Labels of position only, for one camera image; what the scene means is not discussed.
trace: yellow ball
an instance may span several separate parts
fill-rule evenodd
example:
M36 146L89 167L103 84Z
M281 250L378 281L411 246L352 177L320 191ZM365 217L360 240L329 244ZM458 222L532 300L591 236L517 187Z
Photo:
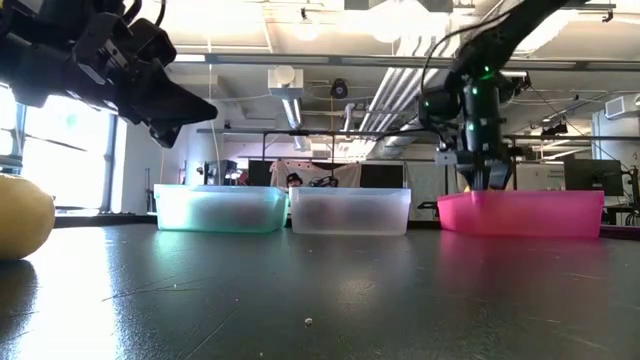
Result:
M54 221L50 195L27 179L0 174L0 260L22 259L38 250Z

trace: light fixture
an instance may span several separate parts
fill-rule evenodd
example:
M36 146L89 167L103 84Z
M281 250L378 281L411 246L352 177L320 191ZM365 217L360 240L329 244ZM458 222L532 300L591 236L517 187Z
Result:
M403 10L397 0L387 0L370 9L369 25L373 38L383 43L398 40L404 32L406 23L410 22L407 16L402 16L406 13Z
M178 54L175 62L205 62L204 54Z
M516 48L515 55L528 55L558 36L577 12L575 10L559 10L551 14Z
M310 18L305 8L300 9L300 21L295 25L295 35L302 41L313 41L320 34L317 18Z
M505 71L505 70L502 70L502 71L500 71L500 73L502 74L502 76L505 76L505 77L525 77L525 76L529 75L529 73L527 73L526 71Z

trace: table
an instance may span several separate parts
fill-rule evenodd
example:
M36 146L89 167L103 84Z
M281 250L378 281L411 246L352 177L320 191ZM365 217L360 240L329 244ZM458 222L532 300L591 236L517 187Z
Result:
M617 225L618 214L632 214L635 211L635 208L630 205L611 205L611 206L605 206L604 209L606 210L608 215L607 219L608 219L609 225Z
M638 259L632 241L435 230L56 229L0 265L0 357L632 359Z

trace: plastic bin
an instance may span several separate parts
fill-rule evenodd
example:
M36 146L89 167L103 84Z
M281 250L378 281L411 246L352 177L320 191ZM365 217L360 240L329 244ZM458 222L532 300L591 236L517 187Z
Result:
M470 235L598 237L602 191L471 192L438 198L443 229Z
M155 185L160 230L265 233L284 226L287 194L258 186Z
M291 188L293 231L302 234L402 235L410 189Z

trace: gray table surface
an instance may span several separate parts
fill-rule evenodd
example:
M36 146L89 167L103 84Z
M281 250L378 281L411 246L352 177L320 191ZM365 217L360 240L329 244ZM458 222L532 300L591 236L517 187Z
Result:
M429 230L57 229L0 264L0 358L638 359L639 259Z

